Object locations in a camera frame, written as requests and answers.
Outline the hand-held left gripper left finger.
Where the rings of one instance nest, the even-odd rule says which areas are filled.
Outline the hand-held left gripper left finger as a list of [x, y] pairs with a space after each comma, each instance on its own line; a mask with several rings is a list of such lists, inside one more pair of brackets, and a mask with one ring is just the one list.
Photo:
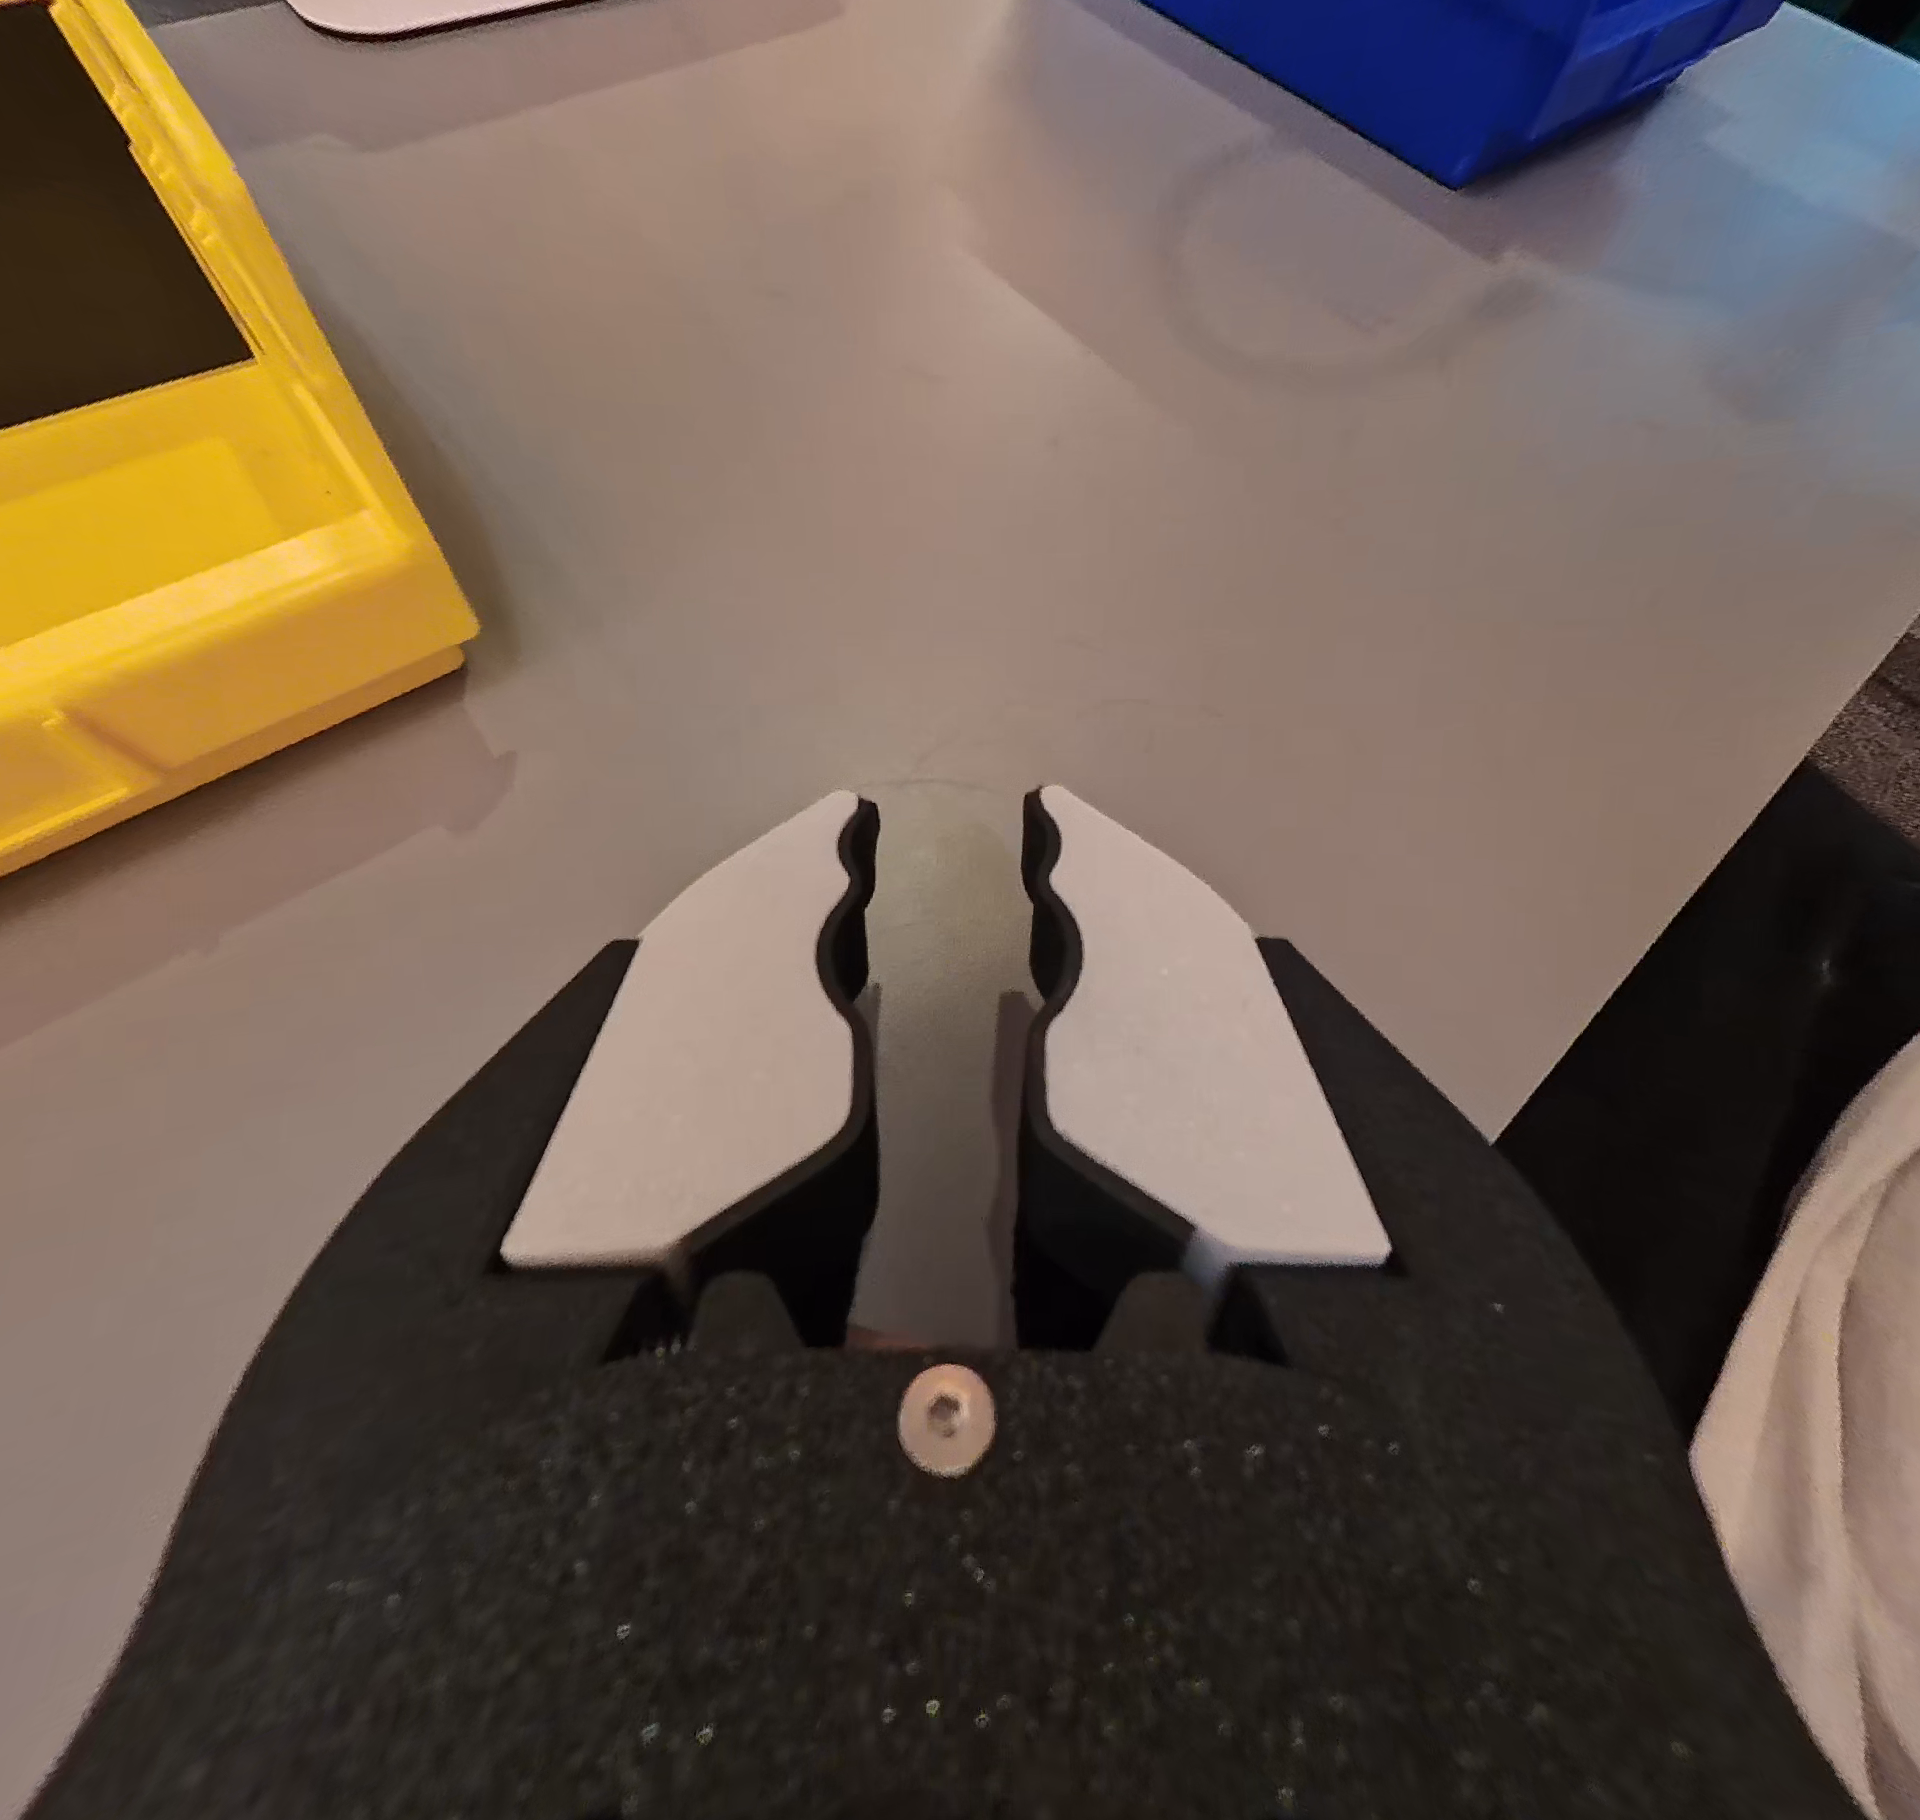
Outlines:
[[687, 1312], [760, 1276], [805, 1347], [845, 1347], [878, 1212], [857, 1011], [875, 858], [875, 798], [829, 792], [641, 931], [500, 1243], [507, 1269], [649, 1269]]

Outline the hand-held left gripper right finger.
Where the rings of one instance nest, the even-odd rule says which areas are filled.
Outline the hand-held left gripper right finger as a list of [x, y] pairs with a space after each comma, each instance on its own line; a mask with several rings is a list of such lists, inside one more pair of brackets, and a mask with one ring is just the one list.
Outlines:
[[1040, 996], [1019, 1065], [1013, 1317], [1089, 1352], [1141, 1278], [1214, 1332], [1245, 1276], [1372, 1278], [1389, 1226], [1255, 927], [1063, 785], [1019, 806]]

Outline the yellow plastic bin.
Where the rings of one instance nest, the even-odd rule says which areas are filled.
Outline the yellow plastic bin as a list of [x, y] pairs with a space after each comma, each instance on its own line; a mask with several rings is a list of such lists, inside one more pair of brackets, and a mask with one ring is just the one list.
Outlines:
[[458, 669], [479, 634], [155, 36], [127, 0], [47, 3], [253, 354], [0, 430], [5, 875]]

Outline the person's black clothing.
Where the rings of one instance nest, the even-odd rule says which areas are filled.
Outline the person's black clothing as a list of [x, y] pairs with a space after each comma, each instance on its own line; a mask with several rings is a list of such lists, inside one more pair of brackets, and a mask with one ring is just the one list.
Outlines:
[[1800, 1174], [1920, 1025], [1920, 849], [1800, 766], [1500, 1134], [1694, 1434]]

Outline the black bin divider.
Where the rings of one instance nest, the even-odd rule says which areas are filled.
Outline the black bin divider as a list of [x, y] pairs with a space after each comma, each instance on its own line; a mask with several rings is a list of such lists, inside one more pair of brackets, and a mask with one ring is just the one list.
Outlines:
[[47, 0], [0, 13], [0, 425], [253, 352]]

